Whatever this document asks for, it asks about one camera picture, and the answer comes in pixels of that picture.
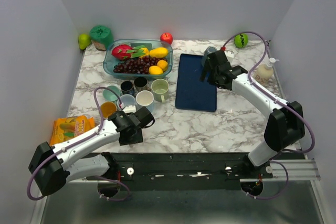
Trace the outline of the dark grey faceted mug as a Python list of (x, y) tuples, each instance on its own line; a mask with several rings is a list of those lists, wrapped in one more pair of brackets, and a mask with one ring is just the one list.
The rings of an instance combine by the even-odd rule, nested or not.
[(217, 51), (216, 47), (213, 47), (213, 46), (209, 46), (205, 49), (204, 54), (203, 54), (202, 59), (201, 59), (202, 66), (205, 65), (205, 61), (206, 61), (208, 55), (211, 54), (211, 53), (214, 53), (216, 51)]

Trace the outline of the pale grey-blue mug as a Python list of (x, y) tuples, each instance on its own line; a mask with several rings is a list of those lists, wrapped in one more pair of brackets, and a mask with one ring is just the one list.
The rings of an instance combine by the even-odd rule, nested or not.
[(130, 94), (123, 94), (120, 96), (120, 99), (117, 99), (117, 108), (124, 109), (127, 106), (135, 106), (136, 101), (135, 97)]

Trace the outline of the light green mug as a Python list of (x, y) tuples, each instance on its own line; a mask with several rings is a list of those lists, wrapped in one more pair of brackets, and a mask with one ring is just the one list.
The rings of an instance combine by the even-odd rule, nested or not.
[(169, 97), (169, 83), (164, 79), (156, 79), (151, 84), (151, 91), (155, 101), (165, 103)]

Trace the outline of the brown striped mug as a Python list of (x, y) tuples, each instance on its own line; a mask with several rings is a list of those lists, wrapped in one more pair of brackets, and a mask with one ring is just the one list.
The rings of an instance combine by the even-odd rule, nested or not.
[(134, 80), (134, 87), (137, 92), (141, 91), (150, 91), (150, 86), (148, 84), (148, 80), (145, 77), (138, 77)]

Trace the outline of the dark blue small mug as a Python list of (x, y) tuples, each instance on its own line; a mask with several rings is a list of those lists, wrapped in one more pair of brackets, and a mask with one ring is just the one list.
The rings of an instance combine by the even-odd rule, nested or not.
[(135, 95), (134, 85), (131, 81), (124, 81), (120, 85), (122, 94), (129, 94), (131, 96)]

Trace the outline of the large blue butterfly mug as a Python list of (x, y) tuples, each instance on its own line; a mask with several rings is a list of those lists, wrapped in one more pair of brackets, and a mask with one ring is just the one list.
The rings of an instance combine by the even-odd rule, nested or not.
[(103, 118), (107, 119), (114, 112), (118, 110), (117, 106), (113, 102), (105, 102), (100, 106)]

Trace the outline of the teal green wide mug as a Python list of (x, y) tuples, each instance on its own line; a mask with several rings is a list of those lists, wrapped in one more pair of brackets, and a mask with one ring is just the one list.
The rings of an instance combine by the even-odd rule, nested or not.
[(118, 97), (116, 96), (121, 95), (121, 91), (117, 86), (108, 86), (108, 90), (104, 89), (103, 91), (103, 97), (108, 102), (117, 102)]

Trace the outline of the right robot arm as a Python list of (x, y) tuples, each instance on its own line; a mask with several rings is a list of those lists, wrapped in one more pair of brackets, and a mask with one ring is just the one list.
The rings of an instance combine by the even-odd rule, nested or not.
[(231, 66), (222, 50), (206, 56), (200, 80), (205, 79), (211, 85), (241, 95), (267, 119), (264, 141), (248, 153), (248, 161), (241, 165), (246, 177), (255, 177), (261, 165), (304, 137), (301, 104), (277, 97), (256, 83), (246, 69)]

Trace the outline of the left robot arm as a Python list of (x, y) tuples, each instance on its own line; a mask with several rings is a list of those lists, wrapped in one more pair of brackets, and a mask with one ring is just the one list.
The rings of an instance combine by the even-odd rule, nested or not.
[(54, 146), (47, 142), (39, 144), (28, 165), (31, 173), (27, 185), (28, 198), (36, 200), (31, 193), (33, 182), (36, 183), (42, 197), (46, 197), (72, 180), (89, 176), (112, 179), (117, 171), (115, 164), (103, 155), (88, 161), (84, 161), (83, 157), (113, 142), (119, 142), (120, 145), (141, 143), (142, 129), (151, 127), (154, 122), (154, 116), (145, 107), (134, 113), (117, 111), (94, 129), (69, 141)]

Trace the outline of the dark blue tray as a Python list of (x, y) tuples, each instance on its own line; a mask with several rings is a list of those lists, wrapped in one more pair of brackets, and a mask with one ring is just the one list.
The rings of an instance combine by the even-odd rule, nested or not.
[(175, 99), (177, 109), (204, 112), (217, 110), (217, 88), (199, 80), (203, 70), (201, 59), (198, 55), (180, 55)]

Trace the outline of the small orange fruit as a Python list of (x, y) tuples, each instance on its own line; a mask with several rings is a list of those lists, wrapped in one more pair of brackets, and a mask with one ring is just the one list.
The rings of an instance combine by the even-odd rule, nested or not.
[(165, 61), (165, 60), (163, 60), (163, 59), (159, 60), (156, 65), (159, 68), (161, 68), (163, 72), (165, 72), (168, 69), (168, 67), (169, 67), (168, 62)]

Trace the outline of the cream soap pump bottle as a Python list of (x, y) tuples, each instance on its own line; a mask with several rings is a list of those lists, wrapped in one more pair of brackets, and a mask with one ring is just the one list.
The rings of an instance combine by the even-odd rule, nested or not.
[(266, 63), (261, 64), (254, 74), (254, 79), (260, 84), (266, 84), (274, 74), (273, 66), (277, 61), (279, 60), (269, 58)]

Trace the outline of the yellow lemon front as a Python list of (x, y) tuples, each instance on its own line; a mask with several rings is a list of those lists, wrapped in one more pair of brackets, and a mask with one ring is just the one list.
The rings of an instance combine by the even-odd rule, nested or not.
[(163, 74), (163, 69), (159, 66), (150, 66), (149, 67), (149, 74), (150, 75), (160, 75)]

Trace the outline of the yellow lemon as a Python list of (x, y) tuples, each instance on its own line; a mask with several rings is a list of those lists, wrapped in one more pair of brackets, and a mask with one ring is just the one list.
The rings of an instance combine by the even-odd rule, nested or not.
[(146, 47), (140, 48), (139, 52), (141, 53), (141, 55), (139, 56), (140, 59), (149, 56), (149, 50)]
[(150, 75), (160, 75), (163, 74), (163, 69), (159, 66), (150, 66), (149, 67), (149, 74)]

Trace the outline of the yellow mango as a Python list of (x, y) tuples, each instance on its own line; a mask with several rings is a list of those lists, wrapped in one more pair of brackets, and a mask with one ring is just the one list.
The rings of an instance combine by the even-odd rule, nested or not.
[(158, 47), (149, 51), (149, 56), (152, 58), (165, 58), (169, 54), (169, 50), (165, 47)]

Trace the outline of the red apple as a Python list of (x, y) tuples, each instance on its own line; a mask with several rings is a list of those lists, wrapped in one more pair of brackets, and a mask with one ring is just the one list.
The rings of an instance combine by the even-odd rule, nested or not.
[(168, 44), (172, 44), (173, 42), (173, 36), (172, 34), (170, 33), (163, 33), (161, 36), (160, 36), (160, 40), (163, 41), (163, 42), (166, 42)]

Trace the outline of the purple grape bunch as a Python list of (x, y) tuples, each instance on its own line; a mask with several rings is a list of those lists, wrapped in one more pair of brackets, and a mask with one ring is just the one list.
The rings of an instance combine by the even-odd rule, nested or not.
[(158, 60), (150, 56), (128, 59), (114, 66), (114, 73), (149, 74), (149, 67), (156, 66)]

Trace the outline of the yellow lemon middle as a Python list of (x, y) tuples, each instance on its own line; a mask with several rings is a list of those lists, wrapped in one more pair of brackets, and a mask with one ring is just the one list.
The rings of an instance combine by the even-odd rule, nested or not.
[(149, 50), (146, 47), (140, 48), (139, 52), (141, 53), (141, 55), (139, 56), (140, 59), (149, 56)]

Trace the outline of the teal plastic fruit basket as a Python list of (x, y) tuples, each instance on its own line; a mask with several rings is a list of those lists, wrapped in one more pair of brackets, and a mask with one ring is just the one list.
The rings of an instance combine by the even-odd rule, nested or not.
[[(150, 74), (126, 74), (126, 73), (114, 73), (113, 69), (114, 66), (117, 65), (120, 62), (118, 59), (116, 59), (114, 56), (111, 55), (112, 49), (118, 45), (121, 44), (127, 44), (130, 45), (132, 47), (135, 46), (140, 46), (143, 45), (144, 47), (146, 47), (149, 51), (158, 47), (165, 47), (169, 50), (169, 54), (165, 57), (162, 58), (163, 60), (167, 61), (169, 64), (168, 69), (163, 72), (163, 74), (160, 75), (150, 75)], [(124, 80), (133, 80), (137, 77), (145, 77), (149, 80), (155, 80), (155, 79), (163, 79), (167, 76), (168, 73), (171, 72), (172, 70), (172, 66), (173, 66), (173, 49), (172, 46), (166, 42), (163, 41), (159, 41), (159, 40), (136, 40), (136, 39), (120, 39), (120, 40), (116, 40), (115, 42), (113, 42), (109, 48), (107, 49), (107, 53), (105, 56), (105, 59), (103, 61), (103, 68), (105, 70), (106, 73), (108, 73), (109, 75), (117, 78), (117, 79), (124, 79)]]

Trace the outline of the red dragon fruit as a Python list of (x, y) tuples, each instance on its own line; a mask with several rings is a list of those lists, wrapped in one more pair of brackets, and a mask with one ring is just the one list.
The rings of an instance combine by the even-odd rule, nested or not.
[(141, 55), (139, 49), (143, 47), (143, 45), (132, 47), (127, 44), (121, 44), (112, 49), (111, 55), (120, 61), (126, 61), (128, 59), (138, 58)]

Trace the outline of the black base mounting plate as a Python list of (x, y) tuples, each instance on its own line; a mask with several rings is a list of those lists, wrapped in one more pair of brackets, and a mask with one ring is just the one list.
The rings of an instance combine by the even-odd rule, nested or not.
[(247, 153), (108, 153), (88, 154), (82, 162), (96, 165), (87, 177), (108, 178), (100, 188), (111, 189), (117, 179), (131, 192), (182, 190), (240, 190), (243, 182), (272, 179), (271, 164), (254, 167)]

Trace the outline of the orange snack bag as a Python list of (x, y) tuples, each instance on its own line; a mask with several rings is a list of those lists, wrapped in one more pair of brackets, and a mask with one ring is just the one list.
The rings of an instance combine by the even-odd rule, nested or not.
[(50, 145), (63, 143), (77, 137), (95, 127), (93, 117), (85, 115), (58, 118), (54, 121)]

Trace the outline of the green wrapped jar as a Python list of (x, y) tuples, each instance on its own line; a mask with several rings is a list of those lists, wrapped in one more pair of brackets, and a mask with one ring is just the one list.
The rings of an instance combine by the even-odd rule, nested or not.
[(114, 42), (112, 31), (103, 25), (94, 26), (90, 31), (90, 38), (97, 50), (106, 51)]

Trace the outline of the green pear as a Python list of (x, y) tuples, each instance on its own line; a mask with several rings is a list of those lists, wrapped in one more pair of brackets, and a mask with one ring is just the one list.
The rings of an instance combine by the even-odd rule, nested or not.
[(80, 34), (78, 36), (78, 45), (80, 50), (86, 49), (91, 44), (91, 38), (88, 34)]

